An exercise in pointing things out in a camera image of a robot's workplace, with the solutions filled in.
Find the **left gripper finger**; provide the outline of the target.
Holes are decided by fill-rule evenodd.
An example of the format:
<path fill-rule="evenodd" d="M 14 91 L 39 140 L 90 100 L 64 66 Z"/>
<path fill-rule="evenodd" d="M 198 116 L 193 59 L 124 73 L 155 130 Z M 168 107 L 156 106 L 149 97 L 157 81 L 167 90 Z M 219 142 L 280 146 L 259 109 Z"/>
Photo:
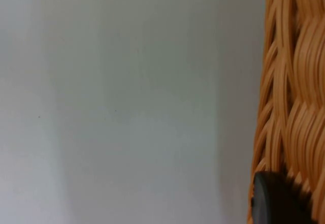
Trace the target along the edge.
<path fill-rule="evenodd" d="M 253 223 L 317 223 L 275 172 L 255 173 L 250 206 Z"/>

